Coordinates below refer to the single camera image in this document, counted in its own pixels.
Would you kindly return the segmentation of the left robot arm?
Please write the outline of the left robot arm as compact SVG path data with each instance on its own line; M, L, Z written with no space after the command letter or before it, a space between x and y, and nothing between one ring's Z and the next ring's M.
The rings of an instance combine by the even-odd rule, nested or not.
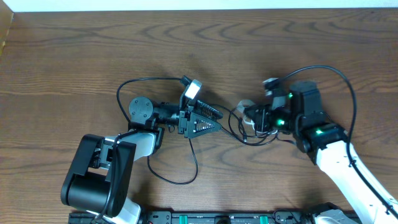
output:
M93 223L138 223L141 207L127 197L132 166L160 148L163 125L192 139L219 131L223 117L210 105L185 96L178 104L140 96L130 102L129 114L126 133L82 137L62 185L62 203L92 213Z

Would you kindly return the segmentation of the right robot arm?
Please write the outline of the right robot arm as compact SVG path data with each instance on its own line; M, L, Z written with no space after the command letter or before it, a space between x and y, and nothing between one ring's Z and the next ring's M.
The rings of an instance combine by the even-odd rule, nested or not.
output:
M295 82L285 91L278 80L264 81L271 103L239 102L246 124L259 133L291 134L300 151L339 188L362 223L397 223L397 200L364 165L348 133L322 107L314 82Z

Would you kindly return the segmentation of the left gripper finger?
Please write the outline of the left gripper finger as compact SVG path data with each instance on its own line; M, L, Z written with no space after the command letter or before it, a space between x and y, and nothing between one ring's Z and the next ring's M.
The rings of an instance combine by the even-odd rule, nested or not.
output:
M204 134L217 132L220 129L220 123L202 115L191 113L187 121L186 137L192 139Z
M222 112L200 100L195 103L194 112L212 120L218 120L223 117Z

